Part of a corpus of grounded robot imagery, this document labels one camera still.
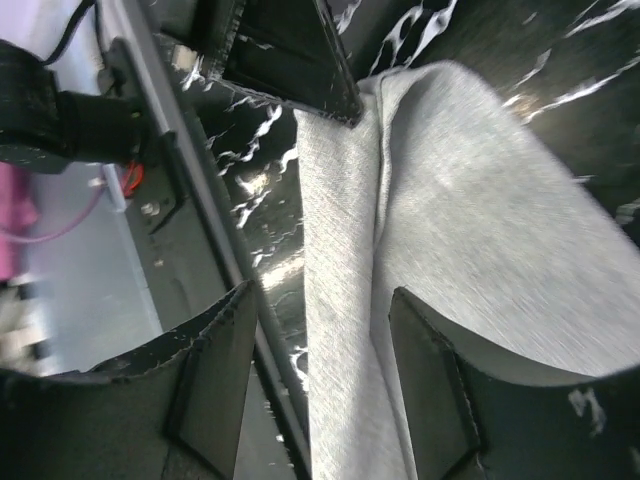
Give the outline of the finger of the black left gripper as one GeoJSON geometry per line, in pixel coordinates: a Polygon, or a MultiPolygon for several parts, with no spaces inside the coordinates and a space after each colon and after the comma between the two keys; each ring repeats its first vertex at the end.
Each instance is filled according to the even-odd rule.
{"type": "Polygon", "coordinates": [[[324,1],[163,1],[159,21],[197,54],[208,80],[346,125],[361,118],[324,1]]]}

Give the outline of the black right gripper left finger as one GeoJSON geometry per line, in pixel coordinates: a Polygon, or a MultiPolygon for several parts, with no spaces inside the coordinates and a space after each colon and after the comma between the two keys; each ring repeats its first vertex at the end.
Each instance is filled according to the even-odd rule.
{"type": "Polygon", "coordinates": [[[5,479],[230,479],[257,308],[245,282],[86,372],[1,373],[5,479]]]}

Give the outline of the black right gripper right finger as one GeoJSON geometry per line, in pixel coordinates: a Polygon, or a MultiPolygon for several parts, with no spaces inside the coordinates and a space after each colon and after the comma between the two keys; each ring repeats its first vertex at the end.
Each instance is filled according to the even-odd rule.
{"type": "Polygon", "coordinates": [[[406,289],[389,314],[422,479],[635,479],[639,371],[589,377],[509,351],[406,289]]]}

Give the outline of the grey cloth napkin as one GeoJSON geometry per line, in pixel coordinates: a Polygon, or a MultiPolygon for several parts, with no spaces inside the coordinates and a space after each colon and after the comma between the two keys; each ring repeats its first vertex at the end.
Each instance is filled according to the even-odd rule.
{"type": "Polygon", "coordinates": [[[477,75],[364,81],[361,122],[297,112],[316,479],[422,479],[389,314],[589,377],[639,371],[639,251],[477,75]]]}

